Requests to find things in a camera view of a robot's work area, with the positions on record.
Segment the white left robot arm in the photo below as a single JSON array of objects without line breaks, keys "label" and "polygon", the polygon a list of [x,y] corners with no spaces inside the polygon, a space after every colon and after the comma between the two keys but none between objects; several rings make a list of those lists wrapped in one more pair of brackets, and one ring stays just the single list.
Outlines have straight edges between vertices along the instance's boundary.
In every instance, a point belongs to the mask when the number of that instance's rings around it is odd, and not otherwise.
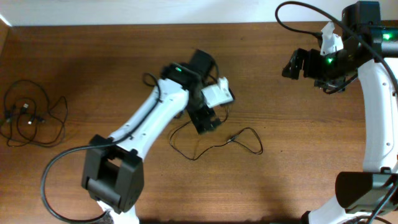
[{"label": "white left robot arm", "polygon": [[90,140],[81,185],[104,212],[93,223],[139,223],[135,204],[144,188],[144,159],[178,114],[186,111],[198,134],[222,123],[213,108],[234,97],[226,78],[208,83],[215,68],[214,58],[201,50],[188,63],[171,63],[126,123],[107,138],[96,135]]}]

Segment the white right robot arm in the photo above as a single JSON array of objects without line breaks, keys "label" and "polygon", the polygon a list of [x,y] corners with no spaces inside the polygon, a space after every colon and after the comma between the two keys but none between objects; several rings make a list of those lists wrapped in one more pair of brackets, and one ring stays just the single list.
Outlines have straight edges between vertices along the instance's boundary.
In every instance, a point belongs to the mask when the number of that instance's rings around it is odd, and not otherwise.
[{"label": "white right robot arm", "polygon": [[366,149],[360,172],[341,172],[335,195],[301,223],[372,223],[397,210],[397,29],[382,25],[376,1],[358,1],[315,33],[319,50],[297,49],[282,71],[311,78],[327,95],[359,80]]}]

